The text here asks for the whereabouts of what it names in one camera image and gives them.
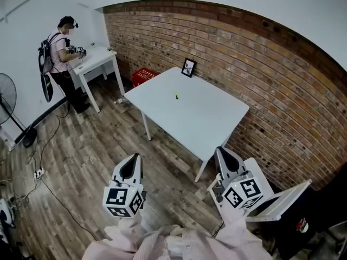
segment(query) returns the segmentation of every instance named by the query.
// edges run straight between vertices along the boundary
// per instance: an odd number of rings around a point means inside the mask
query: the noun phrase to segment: red plastic crate
[[[152,79],[157,75],[157,73],[154,73],[147,68],[142,68],[132,75],[132,83],[134,87],[137,87],[138,85],[148,81],[149,79]]]

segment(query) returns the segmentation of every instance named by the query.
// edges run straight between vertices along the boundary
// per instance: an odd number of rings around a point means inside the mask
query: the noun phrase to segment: red brick wall
[[[227,146],[254,157],[286,189],[327,184],[347,156],[347,75],[288,28],[204,2],[140,1],[104,8],[120,72],[161,73],[195,60],[195,74],[250,106]]]

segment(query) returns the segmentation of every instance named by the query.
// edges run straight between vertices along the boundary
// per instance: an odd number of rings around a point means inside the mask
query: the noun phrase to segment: fan base
[[[32,146],[36,139],[36,136],[37,136],[37,131],[35,128],[31,128],[30,130],[28,130],[23,139],[23,146],[25,148]]]

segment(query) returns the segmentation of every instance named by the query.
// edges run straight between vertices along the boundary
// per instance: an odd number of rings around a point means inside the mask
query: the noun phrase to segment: tabletop
[[[70,66],[73,68],[76,75],[90,72],[101,64],[110,61],[112,57],[117,54],[115,51],[108,51],[106,47],[102,46],[90,46],[86,50],[86,57],[70,61]]]
[[[183,75],[177,67],[137,86],[125,97],[203,161],[212,157],[249,110],[232,95],[197,76]]]

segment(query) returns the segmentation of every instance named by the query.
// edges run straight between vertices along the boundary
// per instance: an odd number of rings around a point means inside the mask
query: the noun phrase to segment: framed photo
[[[188,77],[192,77],[195,66],[196,66],[196,62],[186,58],[184,61],[183,68],[182,68],[182,74],[184,74]]]

